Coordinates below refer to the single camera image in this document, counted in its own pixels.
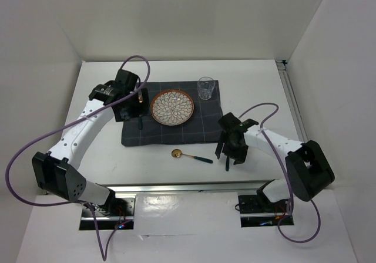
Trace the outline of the gold fork green handle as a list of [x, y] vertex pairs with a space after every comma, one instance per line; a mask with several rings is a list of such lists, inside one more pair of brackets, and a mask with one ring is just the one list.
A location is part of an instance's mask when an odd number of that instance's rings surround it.
[[138, 95], [138, 100], [139, 100], [139, 117], [138, 117], [138, 122], [139, 122], [139, 129], [142, 130], [143, 129], [143, 122], [142, 122], [142, 116], [144, 114], [144, 110], [143, 110], [143, 105], [144, 105], [144, 99], [143, 99], [143, 95], [142, 95], [142, 92], [139, 91], [137, 93]]

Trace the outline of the gold knife green handle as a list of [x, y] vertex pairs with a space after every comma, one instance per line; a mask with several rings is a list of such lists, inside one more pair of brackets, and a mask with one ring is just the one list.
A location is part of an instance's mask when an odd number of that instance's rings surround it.
[[230, 170], [230, 157], [229, 157], [229, 156], [226, 156], [225, 170], [226, 170], [226, 171], [229, 171], [229, 170]]

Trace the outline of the floral patterned ceramic plate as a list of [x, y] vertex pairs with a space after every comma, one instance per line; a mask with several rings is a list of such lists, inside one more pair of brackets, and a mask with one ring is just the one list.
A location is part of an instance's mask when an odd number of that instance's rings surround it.
[[151, 116], [165, 126], [178, 126], [187, 122], [194, 112], [192, 98], [181, 90], [158, 93], [150, 104]]

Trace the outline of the dark grey checked napkin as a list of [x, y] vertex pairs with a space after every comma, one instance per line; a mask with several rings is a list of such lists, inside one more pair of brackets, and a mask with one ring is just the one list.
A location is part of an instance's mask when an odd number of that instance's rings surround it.
[[192, 117], [178, 126], [165, 126], [158, 123], [151, 114], [142, 117], [139, 128], [138, 119], [123, 123], [121, 144], [125, 147], [155, 145], [180, 145], [197, 143], [217, 143], [221, 133], [218, 124], [223, 116], [220, 103], [220, 85], [215, 80], [212, 97], [209, 100], [199, 98], [197, 81], [182, 82], [149, 82], [146, 84], [149, 99], [153, 100], [160, 92], [166, 90], [182, 90], [194, 102]]

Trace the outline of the gold spoon green handle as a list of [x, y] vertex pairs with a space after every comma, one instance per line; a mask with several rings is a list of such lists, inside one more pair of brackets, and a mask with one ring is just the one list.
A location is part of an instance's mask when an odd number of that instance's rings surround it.
[[194, 155], [189, 155], [189, 154], [184, 154], [180, 149], [174, 149], [171, 152], [171, 155], [174, 158], [181, 158], [182, 156], [185, 156], [185, 157], [189, 157], [191, 159], [202, 161], [204, 163], [213, 164], [213, 160], [211, 160], [211, 159], [207, 159], [207, 158], [199, 157], [199, 156], [194, 156]]

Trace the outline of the clear drinking glass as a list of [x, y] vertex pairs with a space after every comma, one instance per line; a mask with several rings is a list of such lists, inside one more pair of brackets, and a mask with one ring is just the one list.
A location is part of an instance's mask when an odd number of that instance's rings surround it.
[[212, 97], [215, 85], [215, 81], [211, 77], [201, 77], [197, 82], [199, 98], [209, 100]]

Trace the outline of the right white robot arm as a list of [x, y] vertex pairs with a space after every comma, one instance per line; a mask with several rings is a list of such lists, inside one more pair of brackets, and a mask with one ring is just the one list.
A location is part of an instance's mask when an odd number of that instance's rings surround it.
[[275, 157], [284, 166], [284, 177], [261, 186], [256, 204], [262, 211], [270, 211], [281, 200], [296, 196], [301, 201], [311, 201], [335, 180], [335, 175], [320, 147], [310, 140], [290, 140], [271, 130], [259, 128], [252, 119], [241, 122], [232, 113], [218, 121], [222, 131], [215, 155], [226, 156], [226, 170], [230, 160], [234, 165], [246, 161], [249, 147]]

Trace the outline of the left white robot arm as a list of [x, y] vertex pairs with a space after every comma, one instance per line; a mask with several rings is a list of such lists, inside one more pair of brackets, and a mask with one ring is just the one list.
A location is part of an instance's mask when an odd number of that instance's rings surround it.
[[127, 201], [105, 186], [88, 181], [79, 172], [81, 161], [96, 136], [112, 119], [125, 122], [144, 116], [149, 107], [146, 88], [137, 90], [140, 77], [118, 70], [114, 80], [97, 85], [90, 93], [79, 123], [47, 152], [37, 152], [32, 166], [39, 188], [75, 203], [91, 203], [102, 215], [125, 212]]

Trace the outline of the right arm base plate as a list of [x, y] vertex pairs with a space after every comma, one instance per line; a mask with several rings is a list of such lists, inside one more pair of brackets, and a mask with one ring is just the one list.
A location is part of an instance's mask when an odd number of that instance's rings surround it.
[[240, 194], [234, 209], [240, 213], [242, 228], [272, 227], [287, 217], [282, 225], [294, 225], [292, 216], [287, 215], [287, 198], [272, 203], [259, 188], [253, 194]]

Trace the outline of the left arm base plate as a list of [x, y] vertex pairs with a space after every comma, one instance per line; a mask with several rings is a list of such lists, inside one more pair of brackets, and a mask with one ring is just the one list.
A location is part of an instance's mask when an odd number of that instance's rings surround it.
[[[90, 204], [96, 217], [99, 231], [109, 231], [113, 230], [115, 227], [119, 227], [119, 230], [134, 229], [135, 202], [135, 196], [121, 198], [111, 212], [104, 210], [101, 206], [96, 204]], [[79, 230], [95, 230], [92, 211], [86, 206], [82, 208]]]

